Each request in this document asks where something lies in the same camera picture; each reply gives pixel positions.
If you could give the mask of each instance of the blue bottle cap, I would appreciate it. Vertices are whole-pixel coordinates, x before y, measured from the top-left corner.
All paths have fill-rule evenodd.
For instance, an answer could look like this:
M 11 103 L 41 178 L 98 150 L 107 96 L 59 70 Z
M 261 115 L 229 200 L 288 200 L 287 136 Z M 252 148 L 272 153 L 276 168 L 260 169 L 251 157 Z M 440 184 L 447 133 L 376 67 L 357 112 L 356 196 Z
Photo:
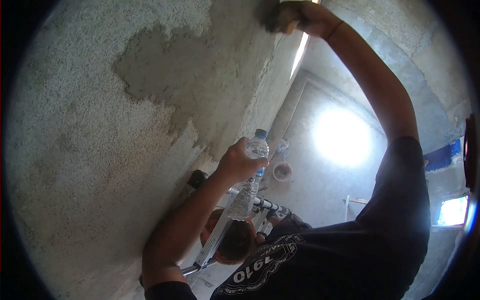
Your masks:
M 257 130 L 255 130 L 255 136 L 256 136 L 256 137 L 266 139 L 266 138 L 267 138 L 267 134 L 268 134 L 268 132 L 266 132 L 266 131 L 263 130 L 263 129 L 257 129 Z

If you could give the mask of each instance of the t-shirt print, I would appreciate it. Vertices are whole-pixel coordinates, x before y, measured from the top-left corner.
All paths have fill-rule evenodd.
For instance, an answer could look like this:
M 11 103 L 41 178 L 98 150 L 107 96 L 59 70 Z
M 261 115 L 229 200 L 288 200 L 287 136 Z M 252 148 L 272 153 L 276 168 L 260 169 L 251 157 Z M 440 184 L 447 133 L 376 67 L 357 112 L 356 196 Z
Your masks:
M 305 242 L 299 234 L 278 238 L 274 243 L 257 249 L 252 258 L 219 286 L 214 295 L 234 295 L 261 288 L 281 264 L 297 252 L 297 242 Z

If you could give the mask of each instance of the raised arm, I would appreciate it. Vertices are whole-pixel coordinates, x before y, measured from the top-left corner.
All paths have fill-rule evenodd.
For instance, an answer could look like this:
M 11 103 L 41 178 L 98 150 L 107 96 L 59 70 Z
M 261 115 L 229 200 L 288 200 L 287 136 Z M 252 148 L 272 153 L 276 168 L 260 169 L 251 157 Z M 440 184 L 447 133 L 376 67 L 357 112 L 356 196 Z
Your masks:
M 266 158 L 249 159 L 248 139 L 228 148 L 216 171 L 179 208 L 165 218 L 147 241 L 142 257 L 145 290 L 167 281 L 185 282 L 179 265 L 197 240 L 218 200 L 235 183 L 266 167 Z
M 418 141 L 417 121 L 407 91 L 365 40 L 321 5 L 303 1 L 297 10 L 303 19 L 299 29 L 324 39 L 355 77 L 388 143 L 406 135 Z

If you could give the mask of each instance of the rough wall texture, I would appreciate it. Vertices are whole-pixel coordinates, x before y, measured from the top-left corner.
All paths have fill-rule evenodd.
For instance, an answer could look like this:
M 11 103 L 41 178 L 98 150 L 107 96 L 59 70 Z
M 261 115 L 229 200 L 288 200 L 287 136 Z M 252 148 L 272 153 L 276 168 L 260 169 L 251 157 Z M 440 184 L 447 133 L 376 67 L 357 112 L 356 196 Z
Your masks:
M 357 30 L 405 86 L 425 153 L 462 135 L 470 112 L 462 65 L 423 1 L 324 0 L 322 5 Z M 302 68 L 372 112 L 353 76 L 324 41 L 310 41 Z
M 8 182 L 27 251 L 59 299 L 126 299 L 189 170 L 269 129 L 301 34 L 258 1 L 64 1 L 21 68 Z

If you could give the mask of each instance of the person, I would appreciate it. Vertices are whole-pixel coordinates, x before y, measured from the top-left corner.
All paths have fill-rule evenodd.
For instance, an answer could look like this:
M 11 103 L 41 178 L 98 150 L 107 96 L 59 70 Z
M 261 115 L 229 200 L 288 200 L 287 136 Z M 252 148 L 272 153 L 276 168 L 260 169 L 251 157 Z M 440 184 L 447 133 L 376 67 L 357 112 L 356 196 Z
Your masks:
M 348 24 L 321 5 L 297 5 L 305 21 L 299 29 L 324 39 L 348 67 L 388 148 L 372 197 L 354 221 L 275 230 L 211 299 L 400 299 L 423 262 L 431 226 L 412 103 L 397 77 Z M 179 268 L 182 258 L 220 197 L 268 165 L 266 158 L 249 159 L 246 143 L 243 137 L 231 146 L 216 171 L 152 233 L 142 262 L 146 300 L 195 299 Z M 276 221 L 277 226 L 284 222 Z

